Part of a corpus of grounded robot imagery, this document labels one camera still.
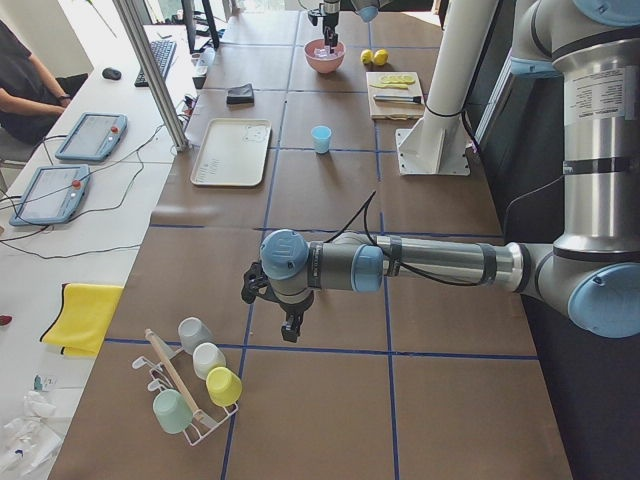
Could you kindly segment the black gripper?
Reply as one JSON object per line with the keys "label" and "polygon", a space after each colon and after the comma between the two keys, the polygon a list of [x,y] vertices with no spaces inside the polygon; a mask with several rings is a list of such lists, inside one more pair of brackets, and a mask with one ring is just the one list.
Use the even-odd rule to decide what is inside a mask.
{"label": "black gripper", "polygon": [[281,336],[286,342],[297,342],[300,336],[304,313],[314,302],[314,292],[309,288],[303,288],[297,292],[285,292],[278,289],[276,284],[271,285],[275,302],[285,311],[285,321],[281,326]]}
{"label": "black gripper", "polygon": [[324,26],[324,45],[329,49],[334,49],[338,44],[338,34],[335,31],[335,27],[339,21],[340,1],[322,0],[320,2],[320,13]]}

